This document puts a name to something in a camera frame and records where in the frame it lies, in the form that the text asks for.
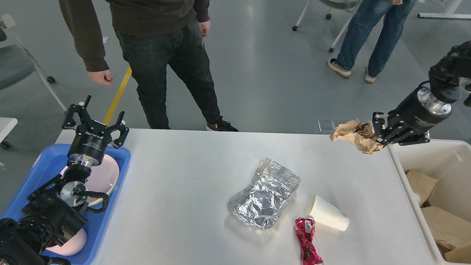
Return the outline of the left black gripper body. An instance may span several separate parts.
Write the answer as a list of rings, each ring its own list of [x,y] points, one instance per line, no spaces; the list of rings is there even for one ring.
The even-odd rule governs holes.
[[[67,153],[69,161],[88,158],[92,166],[102,163],[106,148],[111,141],[111,134],[103,123],[94,123],[89,129],[87,124],[77,126],[75,138]]]

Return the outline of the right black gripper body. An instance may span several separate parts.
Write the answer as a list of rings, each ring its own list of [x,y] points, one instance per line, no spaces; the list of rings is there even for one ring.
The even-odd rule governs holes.
[[[418,87],[388,113],[388,138],[424,134],[452,114],[452,105],[438,100],[428,87]]]

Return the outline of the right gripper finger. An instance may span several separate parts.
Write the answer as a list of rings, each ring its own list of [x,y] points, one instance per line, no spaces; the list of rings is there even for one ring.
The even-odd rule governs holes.
[[[377,142],[395,142],[396,141],[396,113],[388,112],[387,120],[382,116],[383,112],[373,112],[372,126],[377,137]]]
[[[414,144],[420,144],[420,143],[429,143],[430,142],[430,134],[429,131],[426,131],[425,133],[413,133],[407,132],[404,133],[403,135],[397,135],[395,137],[392,137],[391,139],[385,141],[383,140],[381,142],[382,146],[387,146],[388,144],[399,144],[400,146],[407,146],[407,145],[414,145]]]

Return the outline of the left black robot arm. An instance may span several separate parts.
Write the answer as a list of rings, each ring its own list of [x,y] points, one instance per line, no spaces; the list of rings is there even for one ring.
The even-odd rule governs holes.
[[[43,255],[47,247],[63,246],[87,223],[86,213],[101,214],[110,198],[105,192],[85,186],[92,168],[101,165],[109,145],[123,146],[129,129],[120,112],[114,125],[93,120],[84,102],[70,105],[63,129],[73,129],[75,137],[66,154],[64,173],[57,174],[27,196],[22,219],[1,219],[2,265],[69,265],[65,258]]]

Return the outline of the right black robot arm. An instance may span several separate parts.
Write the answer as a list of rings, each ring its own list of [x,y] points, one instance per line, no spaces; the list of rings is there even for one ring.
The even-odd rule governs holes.
[[[430,141],[429,130],[452,114],[452,104],[461,97],[460,88],[470,91],[471,42],[451,50],[428,72],[429,79],[420,83],[383,119],[381,112],[372,114],[377,142],[383,146],[397,143],[412,145]]]

